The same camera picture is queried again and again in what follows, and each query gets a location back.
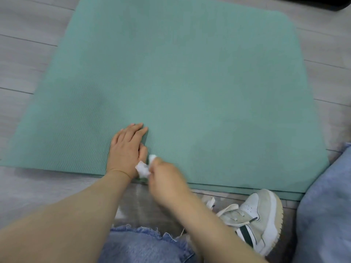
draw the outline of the white sneaker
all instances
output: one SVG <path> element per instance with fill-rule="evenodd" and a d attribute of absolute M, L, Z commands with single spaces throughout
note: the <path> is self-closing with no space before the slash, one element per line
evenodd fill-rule
<path fill-rule="evenodd" d="M 273 192 L 262 189 L 239 207 L 232 204 L 217 213 L 224 223 L 257 253 L 267 256 L 278 242 L 283 224 L 283 206 Z"/>

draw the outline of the shoe sole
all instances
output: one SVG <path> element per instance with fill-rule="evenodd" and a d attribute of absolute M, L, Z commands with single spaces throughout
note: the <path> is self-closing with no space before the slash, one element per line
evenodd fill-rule
<path fill-rule="evenodd" d="M 272 249 L 275 247 L 275 245 L 278 243 L 279 238 L 280 238 L 280 234 L 282 232 L 282 227 L 283 227 L 283 216 L 284 216 L 284 210 L 283 210 L 283 205 L 282 202 L 280 200 L 280 198 L 274 194 L 272 191 L 269 191 L 271 198 L 275 198 L 275 218 L 274 218 L 274 226 L 275 229 L 277 230 L 277 234 L 276 237 L 274 239 L 274 241 L 271 243 L 270 248 L 267 249 L 263 256 L 267 256 Z"/>

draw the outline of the floor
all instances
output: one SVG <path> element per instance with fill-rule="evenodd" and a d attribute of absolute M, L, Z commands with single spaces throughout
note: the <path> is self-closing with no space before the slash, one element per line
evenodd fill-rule
<path fill-rule="evenodd" d="M 0 0 L 0 159 L 78 1 Z M 351 7 L 331 12 L 281 0 L 223 1 L 278 10 L 295 23 L 329 159 L 333 162 L 342 152 L 343 143 L 351 140 Z M 96 179 L 5 167 L 0 167 L 0 176 L 0 227 L 39 205 L 77 192 Z M 215 195 L 216 209 L 241 203 L 247 197 L 197 192 L 205 198 Z M 268 257 L 270 262 L 285 262 L 293 250 L 289 244 L 294 242 L 297 205 L 283 200 L 283 233 Z M 116 218 L 118 223 L 131 222 L 133 218 L 133 225 L 158 225 L 173 234 L 181 231 L 181 226 L 152 202 L 143 185 L 130 186 Z"/>

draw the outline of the white cloth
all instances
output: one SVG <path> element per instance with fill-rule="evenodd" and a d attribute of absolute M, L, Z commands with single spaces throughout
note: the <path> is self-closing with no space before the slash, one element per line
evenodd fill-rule
<path fill-rule="evenodd" d="M 148 178 L 149 175 L 150 175 L 150 172 L 149 172 L 149 167 L 152 163 L 152 161 L 156 158 L 156 155 L 150 155 L 149 156 L 149 165 L 143 163 L 142 161 L 140 161 L 138 163 L 137 166 L 135 166 L 135 168 L 137 169 L 138 171 L 138 174 L 139 174 L 139 177 L 140 178 Z"/>

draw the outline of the person's left hand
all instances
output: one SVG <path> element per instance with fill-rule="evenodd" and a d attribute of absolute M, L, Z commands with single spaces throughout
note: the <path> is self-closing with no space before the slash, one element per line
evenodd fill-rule
<path fill-rule="evenodd" d="M 143 123 L 130 124 L 114 135 L 108 153 L 106 173 L 121 171 L 131 179 L 138 177 L 135 166 L 139 161 L 146 162 L 147 147 L 141 143 L 141 139 L 148 128 Z"/>

